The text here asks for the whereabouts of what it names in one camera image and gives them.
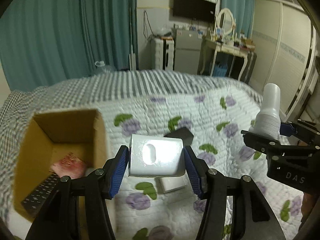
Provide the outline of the white plastic bottle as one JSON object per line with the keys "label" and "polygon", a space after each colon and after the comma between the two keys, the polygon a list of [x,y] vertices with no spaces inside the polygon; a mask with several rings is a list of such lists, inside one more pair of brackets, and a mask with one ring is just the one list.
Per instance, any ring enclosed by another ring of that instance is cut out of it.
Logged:
{"label": "white plastic bottle", "polygon": [[280,111],[280,88],[274,83],[268,83],[264,87],[263,101],[260,112],[255,118],[254,125],[249,131],[278,140],[281,120]]}

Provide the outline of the white louvered wardrobe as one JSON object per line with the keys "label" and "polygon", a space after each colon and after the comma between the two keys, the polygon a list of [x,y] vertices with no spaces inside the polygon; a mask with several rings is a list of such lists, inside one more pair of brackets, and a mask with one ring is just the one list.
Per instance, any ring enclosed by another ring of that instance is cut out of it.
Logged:
{"label": "white louvered wardrobe", "polygon": [[281,119],[295,120],[313,90],[316,31],[310,19],[289,2],[255,0],[252,40],[257,59],[249,85],[262,93],[266,84],[276,84]]}

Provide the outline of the brown cardboard box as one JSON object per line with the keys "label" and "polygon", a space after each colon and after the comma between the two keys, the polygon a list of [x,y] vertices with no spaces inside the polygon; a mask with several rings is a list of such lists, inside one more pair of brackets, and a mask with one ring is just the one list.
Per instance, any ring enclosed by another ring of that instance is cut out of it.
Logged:
{"label": "brown cardboard box", "polygon": [[102,114],[77,109],[34,114],[27,125],[14,178],[14,209],[32,222],[22,201],[52,172],[51,166],[73,153],[88,167],[100,168],[110,157]]}

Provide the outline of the grey small refrigerator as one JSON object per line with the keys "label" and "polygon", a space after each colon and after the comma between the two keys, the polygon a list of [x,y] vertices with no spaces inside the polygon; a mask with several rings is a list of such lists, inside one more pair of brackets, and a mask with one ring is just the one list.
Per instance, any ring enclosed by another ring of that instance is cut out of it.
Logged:
{"label": "grey small refrigerator", "polygon": [[202,34],[176,29],[174,71],[196,75],[202,45]]}

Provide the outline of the black wall television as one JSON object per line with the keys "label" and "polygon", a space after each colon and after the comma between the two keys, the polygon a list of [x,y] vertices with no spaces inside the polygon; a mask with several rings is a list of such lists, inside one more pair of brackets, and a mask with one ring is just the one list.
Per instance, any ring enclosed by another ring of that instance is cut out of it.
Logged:
{"label": "black wall television", "polygon": [[172,14],[174,17],[213,22],[216,4],[207,0],[174,0]]}

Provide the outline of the clear water jug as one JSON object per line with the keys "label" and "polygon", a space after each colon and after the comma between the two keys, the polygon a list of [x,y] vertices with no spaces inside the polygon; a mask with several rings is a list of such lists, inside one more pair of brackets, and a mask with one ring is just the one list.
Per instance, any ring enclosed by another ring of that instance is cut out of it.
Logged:
{"label": "clear water jug", "polygon": [[116,68],[111,65],[107,65],[104,61],[95,61],[94,75],[107,74],[115,72]]}

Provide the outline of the black rectangular box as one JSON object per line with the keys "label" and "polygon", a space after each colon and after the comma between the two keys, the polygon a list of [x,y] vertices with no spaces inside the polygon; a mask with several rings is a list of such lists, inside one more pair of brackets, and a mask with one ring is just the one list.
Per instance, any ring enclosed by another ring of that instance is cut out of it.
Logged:
{"label": "black rectangular box", "polygon": [[183,141],[183,146],[191,146],[193,143],[194,135],[189,131],[188,128],[182,127],[173,132],[167,133],[164,135],[166,138],[176,138]]}

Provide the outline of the black remote control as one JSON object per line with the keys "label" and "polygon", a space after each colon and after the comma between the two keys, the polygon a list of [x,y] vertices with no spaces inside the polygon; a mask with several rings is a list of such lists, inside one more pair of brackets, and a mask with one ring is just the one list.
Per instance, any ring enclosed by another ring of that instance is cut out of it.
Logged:
{"label": "black remote control", "polygon": [[39,213],[42,205],[54,189],[55,185],[59,182],[60,177],[51,173],[42,183],[40,183],[31,193],[29,193],[22,201],[21,204],[28,215],[35,218]]}

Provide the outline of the teal right curtain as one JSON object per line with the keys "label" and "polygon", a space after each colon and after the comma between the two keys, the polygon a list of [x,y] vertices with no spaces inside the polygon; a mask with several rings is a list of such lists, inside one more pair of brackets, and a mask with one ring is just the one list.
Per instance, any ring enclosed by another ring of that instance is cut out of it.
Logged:
{"label": "teal right curtain", "polygon": [[236,22],[236,33],[243,30],[246,37],[250,37],[253,27],[255,0],[221,0],[221,8],[228,8]]}

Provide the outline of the red rose card box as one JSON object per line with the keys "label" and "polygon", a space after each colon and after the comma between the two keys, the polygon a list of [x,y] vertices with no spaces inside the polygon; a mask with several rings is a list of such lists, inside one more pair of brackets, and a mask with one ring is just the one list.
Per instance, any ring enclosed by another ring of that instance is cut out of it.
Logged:
{"label": "red rose card box", "polygon": [[53,163],[50,169],[60,178],[69,176],[72,179],[77,179],[85,174],[87,165],[84,161],[70,152],[59,161]]}

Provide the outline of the grey checked bedspread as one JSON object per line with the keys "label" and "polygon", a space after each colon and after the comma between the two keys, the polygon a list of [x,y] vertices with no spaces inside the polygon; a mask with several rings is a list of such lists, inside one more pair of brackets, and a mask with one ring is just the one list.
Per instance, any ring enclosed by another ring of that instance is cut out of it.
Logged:
{"label": "grey checked bedspread", "polygon": [[79,107],[99,101],[152,94],[198,94],[227,86],[239,87],[248,93],[253,102],[261,105],[262,96],[235,79],[163,70],[110,72],[65,80],[49,87],[38,87],[31,92],[11,92],[1,107],[1,216],[6,215],[12,203],[11,185],[18,147],[35,111]]}

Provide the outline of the white oval mirror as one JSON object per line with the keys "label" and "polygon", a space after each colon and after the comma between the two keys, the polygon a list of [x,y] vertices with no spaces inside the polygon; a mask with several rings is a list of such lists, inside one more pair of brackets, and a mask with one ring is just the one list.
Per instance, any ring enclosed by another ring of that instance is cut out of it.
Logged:
{"label": "white oval mirror", "polygon": [[220,10],[216,17],[215,31],[217,36],[234,35],[236,21],[232,12],[228,8]]}

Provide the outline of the white dressing table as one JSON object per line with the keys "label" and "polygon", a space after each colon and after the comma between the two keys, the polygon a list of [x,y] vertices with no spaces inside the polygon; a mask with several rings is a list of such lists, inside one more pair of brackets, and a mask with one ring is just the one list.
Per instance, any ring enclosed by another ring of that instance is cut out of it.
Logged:
{"label": "white dressing table", "polygon": [[213,76],[217,62],[220,61],[221,64],[227,64],[228,77],[249,82],[256,57],[253,51],[203,38],[201,53],[198,74]]}

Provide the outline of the teal curtain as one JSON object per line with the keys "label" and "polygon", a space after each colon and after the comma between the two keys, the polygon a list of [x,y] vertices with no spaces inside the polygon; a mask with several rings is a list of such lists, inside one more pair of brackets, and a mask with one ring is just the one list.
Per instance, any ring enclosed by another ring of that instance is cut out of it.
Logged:
{"label": "teal curtain", "polygon": [[246,37],[250,37],[253,27],[255,0],[221,0],[221,8],[228,8],[236,22],[236,33],[243,30]]}
{"label": "teal curtain", "polygon": [[91,76],[97,62],[129,68],[137,0],[13,0],[1,16],[9,88],[28,92]]}

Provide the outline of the small white charger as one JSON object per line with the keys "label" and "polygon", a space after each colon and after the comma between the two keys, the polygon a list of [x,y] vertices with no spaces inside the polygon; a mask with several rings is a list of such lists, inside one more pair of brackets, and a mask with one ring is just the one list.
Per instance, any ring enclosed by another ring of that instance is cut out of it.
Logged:
{"label": "small white charger", "polygon": [[187,185],[184,176],[160,178],[160,183],[164,193],[179,190]]}

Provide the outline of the white floral quilt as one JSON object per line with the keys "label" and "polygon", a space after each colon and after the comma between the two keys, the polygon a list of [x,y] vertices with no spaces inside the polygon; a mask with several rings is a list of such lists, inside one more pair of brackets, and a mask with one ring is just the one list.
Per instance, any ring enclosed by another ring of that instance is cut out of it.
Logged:
{"label": "white floral quilt", "polygon": [[[267,177],[265,156],[244,145],[259,106],[245,90],[229,87],[201,95],[158,95],[103,102],[106,132],[117,152],[131,134],[161,137],[187,127],[197,157],[225,176],[250,175],[271,205],[287,239],[298,232],[302,193]],[[116,196],[117,239],[195,239],[205,201],[190,186],[164,193],[158,180],[126,176]]]}

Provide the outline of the white charger box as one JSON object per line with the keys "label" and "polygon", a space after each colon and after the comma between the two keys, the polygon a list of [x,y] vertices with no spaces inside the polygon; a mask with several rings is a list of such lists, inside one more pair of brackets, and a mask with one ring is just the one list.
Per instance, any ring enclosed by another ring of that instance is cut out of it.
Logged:
{"label": "white charger box", "polygon": [[185,174],[179,138],[131,135],[128,176],[181,177]]}

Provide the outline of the blue storage basket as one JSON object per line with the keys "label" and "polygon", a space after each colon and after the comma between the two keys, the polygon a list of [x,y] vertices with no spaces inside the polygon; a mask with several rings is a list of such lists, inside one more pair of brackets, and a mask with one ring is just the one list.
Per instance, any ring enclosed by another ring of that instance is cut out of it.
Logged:
{"label": "blue storage basket", "polygon": [[228,64],[226,63],[217,63],[213,69],[213,77],[225,77],[228,70]]}

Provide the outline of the white suitcase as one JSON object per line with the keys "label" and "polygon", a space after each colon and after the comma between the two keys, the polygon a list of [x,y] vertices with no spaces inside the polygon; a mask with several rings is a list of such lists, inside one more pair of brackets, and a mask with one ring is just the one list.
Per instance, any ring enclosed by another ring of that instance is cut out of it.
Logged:
{"label": "white suitcase", "polygon": [[151,40],[151,68],[169,70],[174,68],[174,40],[172,37]]}

